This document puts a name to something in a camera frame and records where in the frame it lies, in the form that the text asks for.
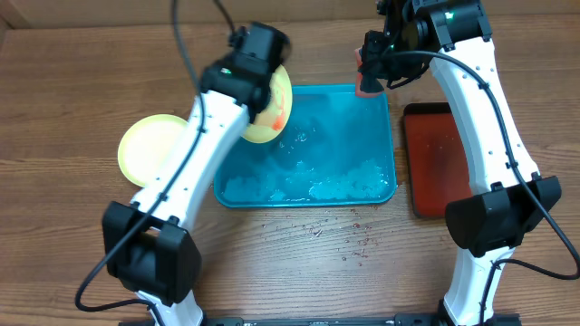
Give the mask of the red sponge with dark scourer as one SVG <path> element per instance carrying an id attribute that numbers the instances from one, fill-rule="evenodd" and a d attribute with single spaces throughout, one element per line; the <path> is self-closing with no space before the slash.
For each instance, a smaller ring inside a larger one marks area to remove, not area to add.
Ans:
<path id="1" fill-rule="evenodd" d="M 360 98 L 374 98 L 384 93 L 382 85 L 371 77 L 358 72 L 355 83 L 355 95 Z"/>

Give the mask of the yellow-green plate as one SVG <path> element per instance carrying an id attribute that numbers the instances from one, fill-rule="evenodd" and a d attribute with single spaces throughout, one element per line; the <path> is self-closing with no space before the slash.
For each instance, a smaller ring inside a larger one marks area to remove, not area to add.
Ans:
<path id="1" fill-rule="evenodd" d="M 147 186 L 187 125 L 184 119 L 169 114 L 152 115 L 133 124 L 117 151 L 122 175 L 136 186 Z"/>
<path id="2" fill-rule="evenodd" d="M 279 136 L 289 121 L 293 107 L 292 84 L 283 65 L 270 81 L 270 100 L 266 108 L 246 128 L 243 138 L 252 143 L 266 143 Z"/>

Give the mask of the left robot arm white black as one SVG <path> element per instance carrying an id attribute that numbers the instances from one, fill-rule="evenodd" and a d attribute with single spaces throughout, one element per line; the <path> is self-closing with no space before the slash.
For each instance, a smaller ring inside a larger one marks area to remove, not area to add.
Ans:
<path id="1" fill-rule="evenodd" d="M 200 325 L 193 287 L 201 254 L 191 236 L 221 162 L 269 104 L 270 81 L 290 51 L 289 38 L 266 24 L 240 27 L 231 48 L 209 65 L 169 158 L 130 204 L 109 204 L 102 232 L 108 273 L 136 293 L 150 325 Z"/>

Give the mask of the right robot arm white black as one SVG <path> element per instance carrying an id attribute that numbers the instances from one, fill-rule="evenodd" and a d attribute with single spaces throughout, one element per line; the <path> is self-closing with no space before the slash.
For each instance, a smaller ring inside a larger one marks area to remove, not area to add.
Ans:
<path id="1" fill-rule="evenodd" d="M 439 307 L 442 325 L 513 325 L 493 298 L 509 259 L 560 198 L 522 144 L 502 90 L 492 29 L 480 1 L 389 0 L 377 4 L 381 31 L 365 35 L 359 88 L 395 89 L 431 72 L 448 101 L 469 169 L 468 198 L 447 204 L 458 247 L 451 286 Z"/>

